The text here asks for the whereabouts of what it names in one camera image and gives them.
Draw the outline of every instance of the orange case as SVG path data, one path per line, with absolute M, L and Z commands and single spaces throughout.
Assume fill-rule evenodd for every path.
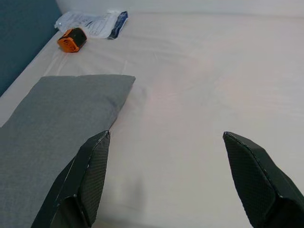
M 68 37 L 71 31 L 71 29 L 67 30 L 65 34 L 57 41 L 64 52 L 77 52 L 80 49 L 74 40 L 71 37 Z

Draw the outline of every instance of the white bed sheet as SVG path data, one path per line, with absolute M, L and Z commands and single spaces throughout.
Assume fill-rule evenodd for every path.
M 304 19 L 133 14 L 79 53 L 57 33 L 0 98 L 0 126 L 41 76 L 127 74 L 101 220 L 116 227 L 249 228 L 224 131 L 263 146 L 304 192 Z

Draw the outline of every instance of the white wall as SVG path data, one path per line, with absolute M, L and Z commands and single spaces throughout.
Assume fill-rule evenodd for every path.
M 304 0 L 57 0 L 63 12 L 101 14 L 108 9 L 129 12 L 242 13 L 304 17 Z

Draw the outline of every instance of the mattress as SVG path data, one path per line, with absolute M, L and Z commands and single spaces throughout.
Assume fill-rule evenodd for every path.
M 131 14 L 117 40 L 90 39 L 76 54 L 57 33 L 0 97 L 0 126 L 42 76 L 133 75 L 93 227 L 249 228 L 222 134 L 263 146 L 304 192 L 303 24 Z

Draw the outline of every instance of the orange object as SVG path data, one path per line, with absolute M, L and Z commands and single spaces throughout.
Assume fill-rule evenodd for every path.
M 69 29 L 57 41 L 64 52 L 78 52 L 86 42 L 86 35 L 81 28 Z

